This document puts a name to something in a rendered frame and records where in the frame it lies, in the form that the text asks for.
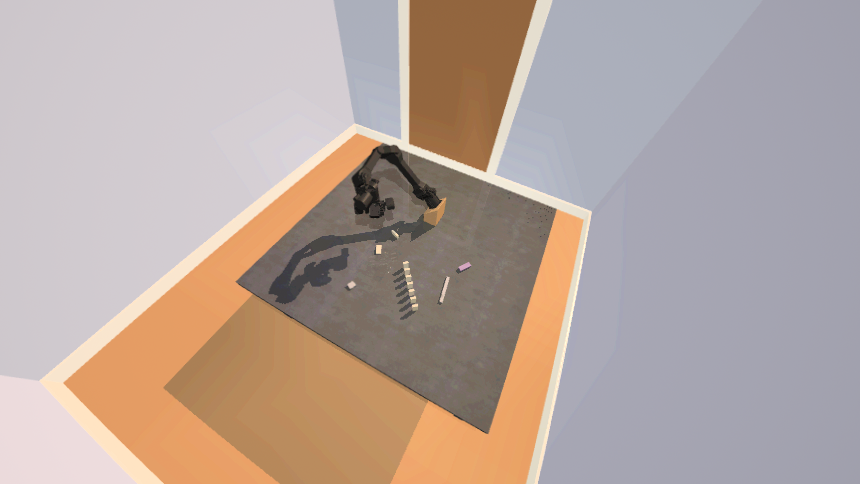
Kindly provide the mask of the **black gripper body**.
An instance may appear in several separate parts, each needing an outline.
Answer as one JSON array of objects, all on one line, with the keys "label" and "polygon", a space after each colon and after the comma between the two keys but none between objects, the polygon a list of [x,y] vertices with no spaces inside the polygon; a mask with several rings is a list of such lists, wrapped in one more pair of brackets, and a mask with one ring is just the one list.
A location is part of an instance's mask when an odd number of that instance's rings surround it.
[{"label": "black gripper body", "polygon": [[[391,198],[385,198],[385,202],[384,202],[384,200],[380,200],[379,196],[378,196],[377,198],[372,199],[371,202],[372,203],[380,202],[382,209],[385,209],[385,206],[387,207],[388,210],[395,209],[394,200],[392,197]],[[354,204],[354,211],[355,211],[356,215],[363,213],[363,210],[358,209],[355,204]],[[369,212],[368,207],[366,208],[365,212]]]}]

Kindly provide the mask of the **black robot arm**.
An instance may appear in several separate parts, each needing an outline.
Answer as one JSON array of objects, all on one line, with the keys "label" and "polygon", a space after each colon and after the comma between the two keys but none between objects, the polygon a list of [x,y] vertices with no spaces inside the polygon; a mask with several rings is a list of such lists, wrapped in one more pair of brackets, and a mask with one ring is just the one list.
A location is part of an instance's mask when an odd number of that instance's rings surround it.
[{"label": "black robot arm", "polygon": [[[379,218],[384,215],[380,202],[372,203],[372,199],[379,196],[378,186],[379,180],[371,178],[371,171],[378,159],[386,159],[389,163],[396,165],[405,178],[413,186],[413,194],[416,198],[425,200],[429,209],[436,208],[442,200],[436,195],[436,189],[429,187],[426,183],[420,181],[411,168],[404,161],[401,150],[396,146],[377,146],[374,148],[366,159],[362,167],[356,171],[351,180],[353,182],[356,196],[353,198],[354,204],[360,210],[369,209],[370,218]],[[371,178],[371,180],[370,180]],[[369,181],[370,180],[370,181]],[[363,186],[362,186],[363,185]],[[360,187],[362,186],[362,187]]]}]

